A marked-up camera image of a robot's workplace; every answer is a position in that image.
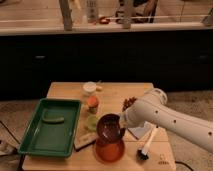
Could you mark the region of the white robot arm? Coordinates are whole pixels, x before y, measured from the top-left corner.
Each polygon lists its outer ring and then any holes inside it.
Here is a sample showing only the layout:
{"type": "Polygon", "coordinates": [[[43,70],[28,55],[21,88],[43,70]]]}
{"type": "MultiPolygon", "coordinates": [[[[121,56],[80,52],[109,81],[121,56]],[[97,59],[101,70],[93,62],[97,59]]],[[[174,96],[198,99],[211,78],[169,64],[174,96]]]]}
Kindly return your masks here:
{"type": "Polygon", "coordinates": [[[123,127],[135,128],[147,121],[213,153],[213,122],[170,109],[167,100],[161,89],[150,89],[120,114],[119,122],[123,127]]]}

